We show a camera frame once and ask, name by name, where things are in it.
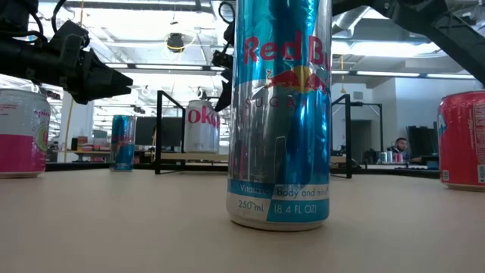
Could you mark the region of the dark office monitor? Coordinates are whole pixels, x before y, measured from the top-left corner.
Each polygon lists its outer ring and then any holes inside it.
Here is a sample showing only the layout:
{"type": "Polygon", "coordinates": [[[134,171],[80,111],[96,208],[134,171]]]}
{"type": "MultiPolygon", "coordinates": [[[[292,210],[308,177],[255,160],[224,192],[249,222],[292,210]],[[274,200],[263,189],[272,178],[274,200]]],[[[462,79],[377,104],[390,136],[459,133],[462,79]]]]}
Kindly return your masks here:
{"type": "Polygon", "coordinates": [[[438,154],[438,135],[435,128],[408,126],[406,127],[406,131],[413,157],[438,154]]]}

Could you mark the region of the person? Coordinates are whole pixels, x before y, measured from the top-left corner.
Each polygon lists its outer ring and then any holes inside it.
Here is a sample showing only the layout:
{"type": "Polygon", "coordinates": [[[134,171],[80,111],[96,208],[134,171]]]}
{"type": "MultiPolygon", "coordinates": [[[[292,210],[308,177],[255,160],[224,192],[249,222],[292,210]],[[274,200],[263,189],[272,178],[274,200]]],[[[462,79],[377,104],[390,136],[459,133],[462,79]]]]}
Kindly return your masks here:
{"type": "Polygon", "coordinates": [[[408,152],[408,140],[404,137],[399,137],[394,142],[394,145],[390,147],[392,152],[392,160],[394,161],[394,154],[401,153],[403,157],[403,163],[422,163],[422,157],[412,157],[408,152]]]}

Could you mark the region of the white Diet Coke can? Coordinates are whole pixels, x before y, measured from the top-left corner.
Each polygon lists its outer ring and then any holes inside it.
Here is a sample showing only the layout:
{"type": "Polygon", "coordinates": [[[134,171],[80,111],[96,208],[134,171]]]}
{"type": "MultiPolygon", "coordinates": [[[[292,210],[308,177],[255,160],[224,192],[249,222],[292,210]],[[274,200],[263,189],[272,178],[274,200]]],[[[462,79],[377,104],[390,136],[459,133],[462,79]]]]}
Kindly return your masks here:
{"type": "Polygon", "coordinates": [[[206,100],[192,100],[186,108],[184,152],[218,153],[220,118],[206,100]]]}

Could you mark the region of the red Fanta can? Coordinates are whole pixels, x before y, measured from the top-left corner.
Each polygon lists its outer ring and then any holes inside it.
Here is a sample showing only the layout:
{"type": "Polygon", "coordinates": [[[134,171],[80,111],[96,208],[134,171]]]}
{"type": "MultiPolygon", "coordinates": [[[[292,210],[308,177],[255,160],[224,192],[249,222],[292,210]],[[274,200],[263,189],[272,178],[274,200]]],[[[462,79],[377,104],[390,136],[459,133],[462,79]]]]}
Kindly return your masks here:
{"type": "Polygon", "coordinates": [[[485,192],[485,90],[442,97],[438,108],[440,181],[485,192]]]}

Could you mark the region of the long ceiling light strip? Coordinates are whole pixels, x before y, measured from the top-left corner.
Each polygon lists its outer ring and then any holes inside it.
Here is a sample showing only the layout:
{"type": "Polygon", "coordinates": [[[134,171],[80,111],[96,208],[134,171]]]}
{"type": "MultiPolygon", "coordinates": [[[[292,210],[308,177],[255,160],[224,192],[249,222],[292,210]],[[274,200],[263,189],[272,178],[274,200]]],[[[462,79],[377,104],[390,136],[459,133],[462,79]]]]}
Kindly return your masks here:
{"type": "MultiPolygon", "coordinates": [[[[168,72],[168,71],[182,71],[190,73],[198,73],[202,71],[208,72],[222,72],[222,67],[215,66],[201,66],[201,65],[169,65],[169,64],[123,64],[123,63],[108,63],[108,66],[121,71],[141,70],[142,73],[147,71],[168,72]]],[[[429,79],[446,79],[446,80],[475,80],[475,77],[470,74],[426,74],[426,73],[412,73],[412,72],[391,72],[391,71],[332,71],[333,75],[349,75],[362,77],[403,77],[403,78],[429,78],[429,79]]]]}

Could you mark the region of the large Red Bull sugarfree can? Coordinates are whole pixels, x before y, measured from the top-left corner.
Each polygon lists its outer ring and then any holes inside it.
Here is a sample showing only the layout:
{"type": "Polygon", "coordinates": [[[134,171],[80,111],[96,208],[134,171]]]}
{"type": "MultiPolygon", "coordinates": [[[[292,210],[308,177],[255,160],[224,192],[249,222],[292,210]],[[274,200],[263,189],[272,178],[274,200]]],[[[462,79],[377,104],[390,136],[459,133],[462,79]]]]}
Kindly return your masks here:
{"type": "Polygon", "coordinates": [[[237,0],[227,211],[319,228],[330,211],[332,0],[237,0]]]}

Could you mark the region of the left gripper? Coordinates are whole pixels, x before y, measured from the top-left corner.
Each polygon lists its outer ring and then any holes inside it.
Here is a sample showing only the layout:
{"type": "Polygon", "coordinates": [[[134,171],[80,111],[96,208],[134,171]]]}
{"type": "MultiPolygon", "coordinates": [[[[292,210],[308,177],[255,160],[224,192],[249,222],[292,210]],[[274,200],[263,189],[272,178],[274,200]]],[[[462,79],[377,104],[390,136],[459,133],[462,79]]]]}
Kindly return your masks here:
{"type": "Polygon", "coordinates": [[[133,80],[103,63],[93,50],[63,49],[53,52],[31,48],[22,52],[25,76],[34,83],[60,86],[81,105],[97,99],[106,99],[131,93],[133,80]],[[88,76],[96,85],[88,87],[88,76]]]}

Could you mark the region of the pink and white soda can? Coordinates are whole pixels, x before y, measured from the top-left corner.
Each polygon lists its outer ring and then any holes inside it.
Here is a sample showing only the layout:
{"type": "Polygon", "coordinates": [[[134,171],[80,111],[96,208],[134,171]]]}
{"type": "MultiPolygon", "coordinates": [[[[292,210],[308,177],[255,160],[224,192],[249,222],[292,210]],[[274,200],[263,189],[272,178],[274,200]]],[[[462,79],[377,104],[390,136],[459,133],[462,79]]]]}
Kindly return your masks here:
{"type": "Polygon", "coordinates": [[[46,96],[0,89],[0,178],[45,171],[51,109],[46,96]]]}

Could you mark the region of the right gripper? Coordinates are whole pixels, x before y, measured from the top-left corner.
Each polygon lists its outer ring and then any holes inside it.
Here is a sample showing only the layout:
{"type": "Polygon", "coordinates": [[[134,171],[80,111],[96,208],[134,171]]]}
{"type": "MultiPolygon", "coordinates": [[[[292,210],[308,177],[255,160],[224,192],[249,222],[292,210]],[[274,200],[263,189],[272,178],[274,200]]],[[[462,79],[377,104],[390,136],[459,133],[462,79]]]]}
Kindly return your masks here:
{"type": "Polygon", "coordinates": [[[222,92],[217,101],[214,110],[216,112],[222,111],[229,107],[232,101],[232,79],[233,79],[233,56],[227,53],[229,47],[234,46],[235,37],[235,21],[228,24],[227,29],[224,31],[224,39],[226,44],[222,51],[216,50],[213,54],[212,64],[216,67],[222,67],[222,76],[227,82],[222,82],[222,92]]]}

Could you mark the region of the black computer monitor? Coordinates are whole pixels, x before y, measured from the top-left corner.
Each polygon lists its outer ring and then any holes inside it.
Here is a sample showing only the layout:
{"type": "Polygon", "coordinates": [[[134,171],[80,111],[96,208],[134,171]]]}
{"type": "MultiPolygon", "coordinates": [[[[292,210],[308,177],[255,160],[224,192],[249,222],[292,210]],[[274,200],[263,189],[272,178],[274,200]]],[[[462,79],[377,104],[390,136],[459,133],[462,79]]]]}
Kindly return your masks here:
{"type": "MultiPolygon", "coordinates": [[[[180,146],[182,140],[182,118],[166,117],[161,119],[162,146],[180,146]]],[[[139,117],[136,120],[135,144],[154,146],[156,117],[139,117]]]]}

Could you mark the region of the wooden desk with stacked items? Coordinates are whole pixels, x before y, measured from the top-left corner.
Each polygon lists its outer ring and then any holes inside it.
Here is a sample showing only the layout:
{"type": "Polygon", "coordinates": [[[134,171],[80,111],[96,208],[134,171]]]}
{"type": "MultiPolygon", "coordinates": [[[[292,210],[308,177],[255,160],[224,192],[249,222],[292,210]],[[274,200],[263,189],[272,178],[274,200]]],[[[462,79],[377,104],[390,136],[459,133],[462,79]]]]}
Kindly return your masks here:
{"type": "Polygon", "coordinates": [[[110,155],[110,144],[108,138],[75,136],[67,144],[58,145],[54,151],[59,163],[106,162],[110,155]]]}

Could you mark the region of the black ceiling dome device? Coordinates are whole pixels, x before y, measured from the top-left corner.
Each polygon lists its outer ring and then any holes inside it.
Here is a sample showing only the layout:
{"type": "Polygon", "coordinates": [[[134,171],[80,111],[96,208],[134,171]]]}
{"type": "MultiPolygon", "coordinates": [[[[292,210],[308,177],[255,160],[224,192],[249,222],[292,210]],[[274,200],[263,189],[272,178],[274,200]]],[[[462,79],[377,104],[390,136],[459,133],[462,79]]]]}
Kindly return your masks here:
{"type": "Polygon", "coordinates": [[[166,41],[167,48],[173,53],[181,53],[185,49],[182,33],[171,33],[166,41]]]}

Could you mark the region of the round silver ventilation duct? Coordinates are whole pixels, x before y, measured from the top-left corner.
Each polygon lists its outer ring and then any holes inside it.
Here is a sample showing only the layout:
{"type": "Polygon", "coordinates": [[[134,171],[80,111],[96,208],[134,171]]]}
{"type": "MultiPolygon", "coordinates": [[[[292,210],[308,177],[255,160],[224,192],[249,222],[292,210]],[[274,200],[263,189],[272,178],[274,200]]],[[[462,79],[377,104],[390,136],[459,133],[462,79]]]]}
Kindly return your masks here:
{"type": "Polygon", "coordinates": [[[214,0],[211,1],[215,15],[215,29],[217,42],[222,46],[227,43],[224,39],[224,31],[230,22],[234,21],[236,13],[236,0],[214,0]]]}

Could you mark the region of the black frame shelf, wooden board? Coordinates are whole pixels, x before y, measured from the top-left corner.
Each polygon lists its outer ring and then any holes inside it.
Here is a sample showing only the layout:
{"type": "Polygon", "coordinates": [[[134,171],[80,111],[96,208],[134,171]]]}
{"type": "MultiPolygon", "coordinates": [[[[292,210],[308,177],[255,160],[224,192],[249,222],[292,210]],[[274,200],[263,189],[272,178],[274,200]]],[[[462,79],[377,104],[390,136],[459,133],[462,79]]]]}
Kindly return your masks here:
{"type": "MultiPolygon", "coordinates": [[[[379,108],[379,112],[377,116],[379,117],[380,122],[380,149],[383,150],[383,106],[379,103],[364,103],[364,102],[352,102],[350,99],[349,94],[344,94],[340,96],[335,102],[331,104],[332,106],[341,105],[345,109],[345,125],[346,125],[346,156],[334,156],[332,157],[331,163],[336,165],[336,167],[331,167],[331,174],[335,177],[344,177],[344,178],[352,178],[353,174],[371,174],[371,171],[368,169],[361,169],[352,166],[352,128],[351,128],[351,109],[352,107],[362,107],[367,106],[372,108],[372,106],[377,106],[379,108]]],[[[184,119],[186,116],[186,109],[176,100],[174,100],[170,95],[168,95],[163,90],[157,91],[157,99],[156,99],[156,125],[155,125],[155,160],[152,163],[152,169],[155,171],[156,174],[160,174],[162,170],[170,170],[170,171],[226,171],[227,167],[222,166],[214,166],[210,167],[208,165],[197,165],[191,166],[187,165],[186,162],[189,160],[196,160],[196,155],[189,155],[188,153],[184,152],[184,137],[185,137],[185,128],[183,125],[184,119]],[[165,155],[162,152],[162,131],[164,126],[162,124],[163,117],[162,117],[162,102],[163,98],[168,99],[170,102],[174,103],[177,108],[182,111],[182,128],[180,129],[181,132],[181,142],[180,148],[181,152],[179,153],[168,153],[165,155]]]]}

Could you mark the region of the small Red Bull sugarfree can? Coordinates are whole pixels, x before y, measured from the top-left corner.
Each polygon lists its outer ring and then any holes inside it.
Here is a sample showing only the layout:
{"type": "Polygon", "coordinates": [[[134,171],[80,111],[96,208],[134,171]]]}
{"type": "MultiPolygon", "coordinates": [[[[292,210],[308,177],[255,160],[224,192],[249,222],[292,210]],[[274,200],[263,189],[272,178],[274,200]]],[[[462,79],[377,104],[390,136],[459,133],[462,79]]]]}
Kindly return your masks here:
{"type": "Polygon", "coordinates": [[[115,115],[111,131],[111,171],[132,171],[135,154],[136,118],[115,115]]]}

